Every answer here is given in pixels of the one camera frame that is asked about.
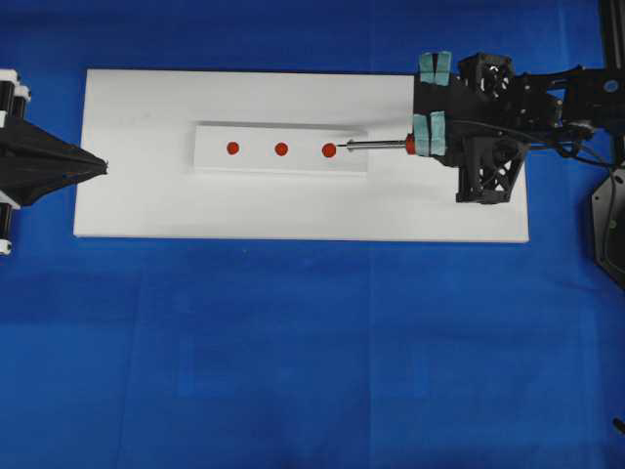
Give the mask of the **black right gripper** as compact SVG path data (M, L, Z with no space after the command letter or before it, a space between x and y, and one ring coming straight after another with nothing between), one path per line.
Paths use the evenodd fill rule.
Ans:
M516 74L512 59L478 53L458 64L460 79L482 99L453 111L457 78L448 51L423 53L414 76L412 153L458 170L458 203L510 201L528 142L564 142L566 73Z

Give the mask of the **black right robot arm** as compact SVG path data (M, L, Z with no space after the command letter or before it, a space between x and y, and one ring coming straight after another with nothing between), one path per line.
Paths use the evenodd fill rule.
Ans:
M477 53L453 73L450 53L425 53L404 148L457 169L457 202L498 204L510 201L531 147L574 157L599 129L624 133L619 70L516 74L510 57Z

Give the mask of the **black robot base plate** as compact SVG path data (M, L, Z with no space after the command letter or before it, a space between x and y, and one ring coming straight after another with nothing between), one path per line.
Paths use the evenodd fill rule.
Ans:
M597 186L590 201L595 262L624 289L624 169Z

